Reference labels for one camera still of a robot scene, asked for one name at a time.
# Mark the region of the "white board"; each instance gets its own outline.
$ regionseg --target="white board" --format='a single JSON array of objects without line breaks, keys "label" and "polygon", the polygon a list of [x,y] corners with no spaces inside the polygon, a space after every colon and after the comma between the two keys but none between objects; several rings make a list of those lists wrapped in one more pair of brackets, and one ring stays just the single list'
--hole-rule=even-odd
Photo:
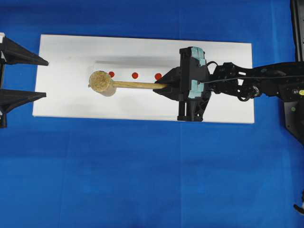
[{"label": "white board", "polygon": [[[251,44],[205,41],[41,35],[36,91],[47,97],[34,102],[34,116],[176,121],[178,102],[145,89],[118,88],[104,97],[88,88],[92,72],[113,71],[113,80],[154,82],[180,65],[179,49],[201,47],[207,61],[252,67]],[[131,74],[139,77],[133,79]],[[205,122],[254,123],[253,99],[240,102],[212,94]]]}]

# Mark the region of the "mallet handle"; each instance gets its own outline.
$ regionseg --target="mallet handle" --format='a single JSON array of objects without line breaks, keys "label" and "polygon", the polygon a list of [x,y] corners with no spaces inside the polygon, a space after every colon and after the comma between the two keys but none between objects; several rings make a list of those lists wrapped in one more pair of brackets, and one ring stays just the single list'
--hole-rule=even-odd
[{"label": "mallet handle", "polygon": [[133,89],[163,89],[167,84],[145,83],[145,82],[119,82],[113,81],[112,86],[116,88],[133,88]]}]

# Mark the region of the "blue background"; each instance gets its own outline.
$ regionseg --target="blue background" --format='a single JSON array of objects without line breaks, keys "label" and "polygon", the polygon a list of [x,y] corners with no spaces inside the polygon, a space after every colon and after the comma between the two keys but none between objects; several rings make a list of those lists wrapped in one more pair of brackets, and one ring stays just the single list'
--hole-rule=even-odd
[{"label": "blue background", "polygon": [[[2,0],[0,31],[36,53],[41,34],[248,42],[255,67],[295,53],[288,0]],[[7,66],[4,88],[33,91],[36,70]],[[275,97],[255,124],[31,113],[0,131],[1,228],[303,227],[303,146]]]}]

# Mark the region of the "wooden mallet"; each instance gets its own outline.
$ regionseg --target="wooden mallet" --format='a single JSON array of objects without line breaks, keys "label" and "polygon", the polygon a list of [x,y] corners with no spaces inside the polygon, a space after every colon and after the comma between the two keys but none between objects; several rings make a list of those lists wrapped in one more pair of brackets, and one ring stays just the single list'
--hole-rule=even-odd
[{"label": "wooden mallet", "polygon": [[104,71],[95,71],[89,79],[89,87],[104,96],[112,96],[116,88],[163,89],[166,86],[167,84],[113,81],[111,76]]}]

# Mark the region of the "red dot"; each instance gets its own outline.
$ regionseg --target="red dot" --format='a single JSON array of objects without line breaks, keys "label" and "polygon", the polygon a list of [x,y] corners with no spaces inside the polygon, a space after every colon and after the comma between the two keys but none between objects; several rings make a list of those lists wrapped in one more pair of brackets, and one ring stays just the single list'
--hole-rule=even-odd
[{"label": "red dot", "polygon": [[161,78],[162,78],[162,74],[160,74],[160,73],[155,74],[156,80],[160,80]]},{"label": "red dot", "polygon": [[132,74],[132,78],[137,79],[137,78],[138,78],[138,73],[134,72],[134,73]]},{"label": "red dot", "polygon": [[110,72],[109,72],[109,75],[110,75],[111,77],[114,77],[115,74],[114,74],[113,71],[110,71]]}]

